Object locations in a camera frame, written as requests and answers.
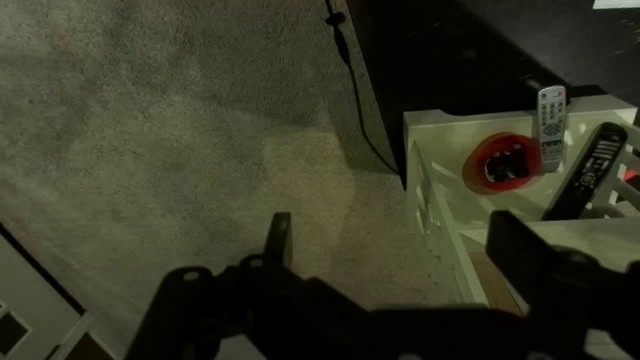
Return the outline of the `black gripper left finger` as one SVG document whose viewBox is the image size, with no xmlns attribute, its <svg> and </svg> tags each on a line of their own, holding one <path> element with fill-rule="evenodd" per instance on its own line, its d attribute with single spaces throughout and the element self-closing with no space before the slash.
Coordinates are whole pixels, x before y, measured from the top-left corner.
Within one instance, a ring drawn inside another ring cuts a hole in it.
<svg viewBox="0 0 640 360">
<path fill-rule="evenodd" d="M 291 262 L 291 214 L 289 213 L 275 213 L 271 216 L 264 254 L 281 266 L 287 266 Z"/>
</svg>

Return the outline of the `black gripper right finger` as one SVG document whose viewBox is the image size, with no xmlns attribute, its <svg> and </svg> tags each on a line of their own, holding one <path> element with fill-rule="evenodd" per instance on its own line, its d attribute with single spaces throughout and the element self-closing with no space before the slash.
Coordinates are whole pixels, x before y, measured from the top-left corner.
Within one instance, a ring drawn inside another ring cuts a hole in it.
<svg viewBox="0 0 640 360">
<path fill-rule="evenodd" d="M 496 210 L 489 214 L 485 254 L 530 308 L 543 305 L 556 253 L 533 230 L 512 213 Z"/>
</svg>

